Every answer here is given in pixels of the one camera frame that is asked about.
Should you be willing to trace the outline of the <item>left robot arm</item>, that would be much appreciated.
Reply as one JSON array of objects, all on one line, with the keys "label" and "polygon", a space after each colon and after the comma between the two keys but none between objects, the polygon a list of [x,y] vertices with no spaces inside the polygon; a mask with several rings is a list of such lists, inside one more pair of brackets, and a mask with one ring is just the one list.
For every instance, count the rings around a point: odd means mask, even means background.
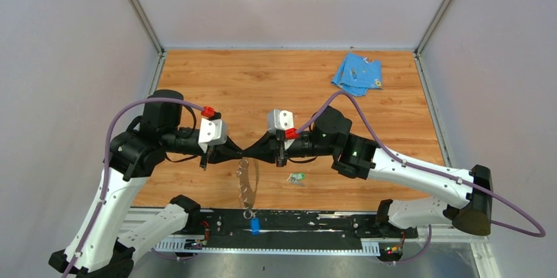
[{"label": "left robot arm", "polygon": [[187,102],[180,92],[167,89],[138,105],[143,113],[124,132],[114,135],[115,123],[110,124],[95,199],[73,241],[49,258],[63,277],[128,277],[167,236],[203,227],[200,205],[179,195],[138,228],[120,234],[135,197],[169,153],[199,158],[201,167],[242,156],[219,113],[209,106]]}]

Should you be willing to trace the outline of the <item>key with blue tag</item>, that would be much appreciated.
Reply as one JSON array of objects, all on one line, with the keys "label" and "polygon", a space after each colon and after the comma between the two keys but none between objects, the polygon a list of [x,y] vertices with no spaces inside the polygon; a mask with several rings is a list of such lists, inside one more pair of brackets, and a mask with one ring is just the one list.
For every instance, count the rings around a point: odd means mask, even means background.
[{"label": "key with blue tag", "polygon": [[250,229],[252,235],[259,235],[261,229],[259,218],[252,218],[250,220]]}]

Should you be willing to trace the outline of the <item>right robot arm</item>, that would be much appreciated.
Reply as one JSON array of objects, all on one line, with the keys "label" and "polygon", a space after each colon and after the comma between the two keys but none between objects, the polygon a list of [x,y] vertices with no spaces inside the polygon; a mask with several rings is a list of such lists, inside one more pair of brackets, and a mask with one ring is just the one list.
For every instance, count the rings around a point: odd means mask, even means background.
[{"label": "right robot arm", "polygon": [[352,134],[351,120],[330,106],[301,133],[296,133],[293,114],[287,110],[273,110],[267,120],[267,133],[243,156],[278,167],[291,158],[331,156],[331,168],[350,179],[389,181],[429,194],[418,200],[382,200],[375,219],[382,236],[423,225],[451,225],[477,236],[491,233],[492,198],[478,190],[491,188],[489,168],[455,169],[400,154]]}]

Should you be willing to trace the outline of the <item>key with green tag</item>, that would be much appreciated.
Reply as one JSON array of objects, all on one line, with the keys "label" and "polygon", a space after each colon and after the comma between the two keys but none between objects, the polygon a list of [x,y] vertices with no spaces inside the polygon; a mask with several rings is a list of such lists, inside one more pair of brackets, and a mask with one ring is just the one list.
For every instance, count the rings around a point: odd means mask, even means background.
[{"label": "key with green tag", "polygon": [[287,181],[292,185],[298,185],[300,187],[304,187],[305,186],[305,184],[303,183],[304,179],[305,179],[304,173],[293,173],[289,175]]}]

